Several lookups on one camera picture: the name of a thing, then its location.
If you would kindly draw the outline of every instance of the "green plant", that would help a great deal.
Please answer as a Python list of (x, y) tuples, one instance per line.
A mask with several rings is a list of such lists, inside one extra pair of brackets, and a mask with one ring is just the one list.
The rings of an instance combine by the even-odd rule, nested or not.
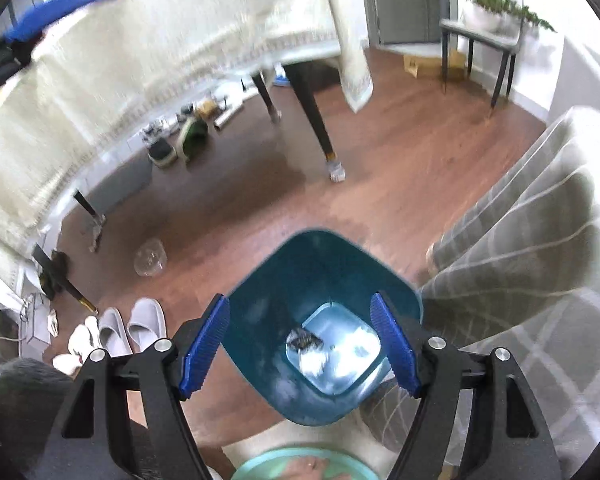
[(511, 14), (533, 25), (546, 28), (552, 32), (555, 29), (547, 20), (542, 20), (528, 6), (520, 6), (516, 0), (471, 0), (474, 4), (494, 14)]

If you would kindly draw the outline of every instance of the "white cord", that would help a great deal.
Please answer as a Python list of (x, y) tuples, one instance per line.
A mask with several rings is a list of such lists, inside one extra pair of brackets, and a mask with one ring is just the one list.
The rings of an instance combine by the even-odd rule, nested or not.
[[(20, 320), (24, 324), (27, 324), (29, 322), (29, 311), (27, 309), (34, 304), (34, 300), (36, 299), (36, 294), (39, 294), (40, 296), (42, 296), (41, 292), (32, 292), (31, 294), (29, 294), (27, 296), (27, 299), (24, 300), (24, 302), (22, 303), (22, 308), (20, 309)], [(21, 341), (24, 341), (27, 338), (27, 330), (25, 330), (24, 332), (25, 332), (25, 335), (22, 336), (21, 338), (16, 339), (13, 337), (2, 337), (1, 336), (0, 341), (11, 341), (11, 342), (19, 343)]]

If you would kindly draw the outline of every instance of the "wooden floor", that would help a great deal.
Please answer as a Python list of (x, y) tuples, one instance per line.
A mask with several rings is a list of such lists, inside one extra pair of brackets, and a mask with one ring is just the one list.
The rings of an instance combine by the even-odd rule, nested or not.
[[(216, 292), (229, 293), (294, 232), (335, 230), (413, 282), (424, 279), (430, 243), (510, 168), (544, 125), (514, 105), (487, 120), (489, 97), (472, 83), (404, 73), (402, 58), (368, 54), (374, 79), (370, 103), (358, 114), (340, 88), (317, 95), (327, 129), (347, 171), (332, 184), (308, 121), (291, 89), (272, 97), (283, 121), (273, 126), (259, 98), (188, 167), (154, 169), (151, 185), (108, 215), (97, 254), (75, 210), (63, 223), (59, 248), (72, 260), (70, 277), (100, 311), (115, 306), (125, 322), (134, 301), (160, 301), (173, 335), (197, 317)], [(134, 252), (158, 237), (165, 272), (141, 278)], [(71, 297), (54, 301), (60, 335), (45, 355), (66, 352), (86, 311)], [(132, 415), (142, 420), (139, 396)], [(215, 447), (268, 428), (280, 416), (241, 377), (221, 349), (204, 388), (184, 403), (198, 444)]]

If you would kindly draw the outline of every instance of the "gray chair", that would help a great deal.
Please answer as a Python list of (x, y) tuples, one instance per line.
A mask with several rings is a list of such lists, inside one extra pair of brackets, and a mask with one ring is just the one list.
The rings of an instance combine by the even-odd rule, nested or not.
[[(517, 0), (520, 5), (523, 5), (522, 0)], [(465, 21), (465, 10), (459, 20), (440, 20), (440, 29), (442, 30), (442, 81), (443, 87), (446, 91), (446, 79), (448, 72), (448, 43), (449, 36), (451, 34), (457, 34), (469, 40), (469, 53), (467, 59), (467, 73), (471, 75), (471, 68), (474, 63), (474, 41), (483, 43), (495, 50), (502, 53), (502, 61), (500, 63), (500, 71), (498, 72), (498, 78), (496, 80), (496, 86), (493, 89), (493, 96), (491, 97), (491, 112), (495, 108), (502, 89), (502, 83), (504, 81), (504, 74), (507, 70), (507, 63), (509, 58), (511, 63), (509, 65), (509, 80), (507, 82), (507, 98), (511, 92), (511, 84), (513, 83), (513, 73), (516, 66), (516, 55), (520, 51), (523, 39), (523, 25), (524, 20), (520, 20), (514, 17), (510, 17), (507, 25), (501, 26), (496, 32), (485, 32), (476, 28), (470, 27)]]

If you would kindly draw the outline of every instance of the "teal trash bin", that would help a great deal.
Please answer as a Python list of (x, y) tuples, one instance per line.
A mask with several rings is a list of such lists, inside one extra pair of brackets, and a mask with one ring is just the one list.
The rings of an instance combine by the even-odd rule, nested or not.
[[(359, 247), (325, 230), (295, 234), (230, 295), (223, 345), (243, 376), (281, 415), (324, 426), (355, 409), (390, 370), (371, 328), (372, 294), (384, 290), (422, 321), (419, 295)], [(303, 374), (286, 347), (303, 326), (330, 351), (324, 371)]]

